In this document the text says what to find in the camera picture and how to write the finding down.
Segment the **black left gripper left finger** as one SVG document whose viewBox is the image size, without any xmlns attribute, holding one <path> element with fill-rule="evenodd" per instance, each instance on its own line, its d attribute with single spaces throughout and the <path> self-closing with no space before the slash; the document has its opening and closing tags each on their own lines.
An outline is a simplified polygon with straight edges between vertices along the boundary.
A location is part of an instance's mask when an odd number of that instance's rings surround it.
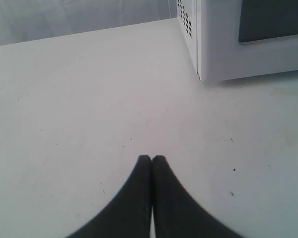
<svg viewBox="0 0 298 238">
<path fill-rule="evenodd" d="M 152 161 L 140 155 L 115 197 L 72 238 L 149 238 L 152 207 Z"/>
</svg>

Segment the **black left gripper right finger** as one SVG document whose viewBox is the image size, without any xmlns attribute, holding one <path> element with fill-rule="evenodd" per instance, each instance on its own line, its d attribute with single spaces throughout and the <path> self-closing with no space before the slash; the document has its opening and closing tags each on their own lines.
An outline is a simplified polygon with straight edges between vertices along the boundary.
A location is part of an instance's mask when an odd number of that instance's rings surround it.
<svg viewBox="0 0 298 238">
<path fill-rule="evenodd" d="M 237 238 L 185 190 L 167 159 L 152 159 L 153 217 L 157 238 Z"/>
</svg>

